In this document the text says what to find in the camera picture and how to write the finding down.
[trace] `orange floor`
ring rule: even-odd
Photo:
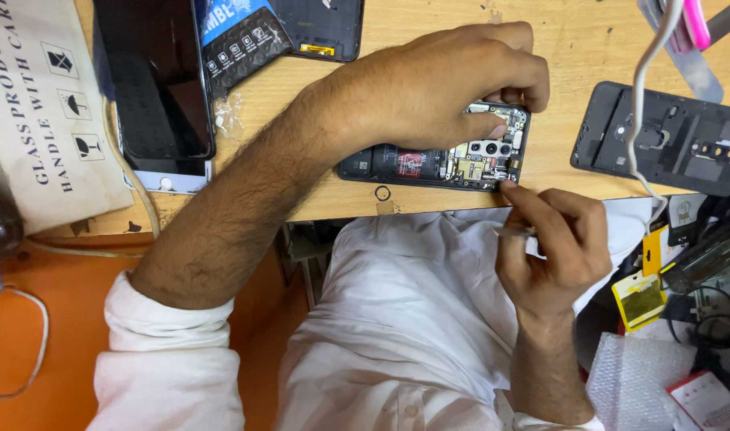
[[[138,259],[55,255],[25,249],[2,265],[6,284],[33,293],[51,325],[40,374],[24,394],[0,401],[0,431],[80,430],[91,421],[96,356],[107,348],[103,301],[117,273]],[[285,344],[307,313],[300,274],[286,288],[274,249],[264,256],[236,299],[232,347],[242,357],[238,386],[248,431],[272,427],[277,371]],[[0,294],[0,392],[28,378],[38,354],[41,314],[30,301]]]

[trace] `forearm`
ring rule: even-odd
[[[304,94],[178,213],[131,276],[174,308],[218,307],[250,277],[284,220],[338,161],[340,131],[324,130]]]
[[[562,425],[589,422],[594,410],[578,374],[573,315],[549,324],[518,312],[512,358],[512,395],[517,412]]]

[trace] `smartphone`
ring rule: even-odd
[[[352,61],[360,55],[365,0],[269,0],[291,55]]]
[[[338,165],[342,180],[383,182],[458,190],[497,191],[501,181],[519,182],[531,114],[522,105],[475,102],[466,113],[490,113],[506,120],[497,140],[473,140],[451,150],[408,150],[381,143]]]
[[[597,84],[571,154],[573,167],[633,178],[626,150],[631,95],[628,85]],[[649,182],[730,196],[730,107],[645,90],[634,150]]]
[[[210,160],[139,159],[125,151],[122,128],[118,125],[118,140],[123,158],[136,173],[144,188],[151,192],[195,195],[210,182],[212,162]],[[135,189],[124,173],[123,180],[130,189]]]
[[[94,0],[97,75],[108,75],[109,83],[100,84],[116,103],[126,156],[208,160],[216,154],[194,7],[191,0]]]

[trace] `white cable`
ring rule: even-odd
[[[643,108],[645,101],[645,74],[647,73],[647,67],[653,60],[653,57],[658,54],[660,48],[666,44],[667,40],[674,32],[674,29],[679,22],[679,18],[682,16],[683,5],[684,0],[667,0],[666,11],[663,13],[663,20],[658,26],[658,32],[653,41],[647,47],[645,54],[639,59],[637,69],[634,71],[634,89],[631,98],[631,104],[633,107],[631,111],[633,115],[633,125],[631,134],[626,142],[626,150],[629,156],[629,171],[631,175],[635,176],[642,183],[645,190],[647,190],[651,196],[661,202],[660,206],[655,211],[655,214],[653,214],[652,219],[645,223],[645,236],[649,236],[650,234],[650,223],[660,217],[669,203],[669,200],[667,200],[666,197],[659,195],[652,187],[650,187],[645,176],[637,170],[637,154],[634,153],[634,141],[637,139],[639,132],[642,130]]]
[[[20,291],[19,289],[15,289],[11,286],[6,286],[6,290],[11,291],[15,293],[16,295],[21,295],[25,297],[26,299],[31,300],[34,302],[39,308],[40,311],[43,313],[43,338],[40,342],[40,353],[38,354],[38,361],[34,365],[34,370],[32,370],[32,374],[30,374],[29,380],[27,380],[27,383],[22,385],[19,389],[16,389],[14,392],[11,393],[1,393],[0,394],[0,400],[1,399],[11,399],[13,397],[17,397],[19,394],[27,390],[30,385],[32,385],[32,381],[35,377],[38,375],[38,371],[40,371],[40,366],[43,364],[43,357],[45,356],[45,345],[48,342],[48,311],[45,309],[45,304],[43,304],[43,301],[35,298],[34,296],[30,295],[29,293],[25,293],[23,291]]]

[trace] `umbrella symbol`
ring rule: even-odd
[[[81,138],[75,138],[75,142],[77,143],[77,149],[80,150],[80,157],[88,157],[88,153],[91,152],[91,148],[95,148],[101,152],[99,142],[96,142],[95,146],[88,145]]]
[[[77,115],[80,115],[80,110],[78,109],[78,107],[88,109],[88,107],[85,105],[78,105],[74,95],[67,97],[65,101],[67,102],[67,106],[70,107],[72,112],[76,113]]]
[[[67,72],[72,70],[72,61],[70,61],[67,54],[64,54],[63,52],[61,54],[56,54],[49,51],[48,60],[54,67],[61,67],[62,69],[66,69]]]

